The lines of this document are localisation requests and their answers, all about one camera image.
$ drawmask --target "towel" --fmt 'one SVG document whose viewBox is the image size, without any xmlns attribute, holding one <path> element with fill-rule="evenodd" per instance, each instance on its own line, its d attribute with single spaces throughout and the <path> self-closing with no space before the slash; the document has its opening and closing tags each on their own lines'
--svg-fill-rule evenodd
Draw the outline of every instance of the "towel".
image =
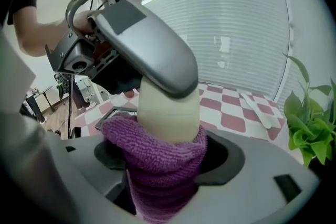
<svg viewBox="0 0 336 224">
<path fill-rule="evenodd" d="M 202 126 L 193 142 L 170 144 L 149 134 L 136 116 L 120 112 L 101 131 L 123 150 L 132 200 L 144 220 L 168 222 L 196 193 L 194 179 L 207 148 Z"/>
</svg>

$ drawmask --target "green plant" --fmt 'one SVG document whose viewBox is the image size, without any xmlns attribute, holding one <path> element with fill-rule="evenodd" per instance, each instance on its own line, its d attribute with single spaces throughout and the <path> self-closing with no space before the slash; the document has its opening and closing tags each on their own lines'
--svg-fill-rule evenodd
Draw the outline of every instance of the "green plant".
<svg viewBox="0 0 336 224">
<path fill-rule="evenodd" d="M 331 86 L 311 87 L 309 75 L 303 63 L 295 57 L 285 56 L 299 67 L 306 82 L 305 86 L 300 84 L 305 94 L 302 101 L 293 91 L 285 101 L 284 113 L 289 129 L 288 147 L 290 150 L 295 150 L 296 148 L 301 150 L 304 165 L 307 167 L 315 156 L 324 165 L 326 158 L 332 160 L 333 153 L 336 152 L 336 132 L 334 131 L 336 127 L 336 106 L 333 106 L 333 119 L 330 122 L 332 107 L 324 111 L 318 102 L 309 97 L 309 94 L 311 91 L 318 90 L 328 96 L 332 90 L 333 98 L 335 99 L 336 85 L 331 80 Z"/>
</svg>

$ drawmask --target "cream-colored cylindrical object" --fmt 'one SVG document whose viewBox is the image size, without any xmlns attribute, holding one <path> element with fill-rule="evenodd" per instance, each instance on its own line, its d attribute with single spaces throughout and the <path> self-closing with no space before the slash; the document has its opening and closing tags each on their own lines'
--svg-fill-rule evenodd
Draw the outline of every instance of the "cream-colored cylindrical object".
<svg viewBox="0 0 336 224">
<path fill-rule="evenodd" d="M 200 95 L 198 87 L 187 97 L 173 99 L 143 77 L 138 122 L 151 135 L 169 143 L 192 141 L 198 134 Z"/>
</svg>

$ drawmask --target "checkered tablecloth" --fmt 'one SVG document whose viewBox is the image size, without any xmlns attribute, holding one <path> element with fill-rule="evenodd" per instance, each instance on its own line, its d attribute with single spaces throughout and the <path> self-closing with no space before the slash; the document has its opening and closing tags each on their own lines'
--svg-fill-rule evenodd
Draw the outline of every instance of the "checkered tablecloth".
<svg viewBox="0 0 336 224">
<path fill-rule="evenodd" d="M 200 83 L 199 103 L 201 125 L 209 129 L 219 129 L 232 133 L 274 141 L 285 124 L 278 106 L 260 94 L 244 91 L 254 100 L 260 111 L 271 123 L 265 129 L 257 114 L 247 104 L 236 89 Z M 99 120 L 114 106 L 137 108 L 139 94 L 127 98 L 124 94 L 113 95 L 111 100 L 98 105 L 94 109 L 75 118 L 75 126 L 81 127 L 82 136 L 96 135 L 95 129 Z"/>
</svg>

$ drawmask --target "shoe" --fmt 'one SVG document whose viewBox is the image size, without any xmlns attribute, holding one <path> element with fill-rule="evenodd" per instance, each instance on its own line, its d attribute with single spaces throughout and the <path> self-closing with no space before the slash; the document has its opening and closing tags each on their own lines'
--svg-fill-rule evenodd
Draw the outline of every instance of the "shoe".
<svg viewBox="0 0 336 224">
<path fill-rule="evenodd" d="M 44 117 L 44 121 L 43 122 L 40 122 L 40 124 L 45 124 L 48 120 L 48 117 Z"/>
<path fill-rule="evenodd" d="M 90 105 L 89 105 L 87 108 L 85 108 L 85 109 L 86 109 L 86 110 L 92 109 L 92 108 L 94 108 L 96 105 L 97 105 L 96 102 L 90 102 Z"/>
</svg>

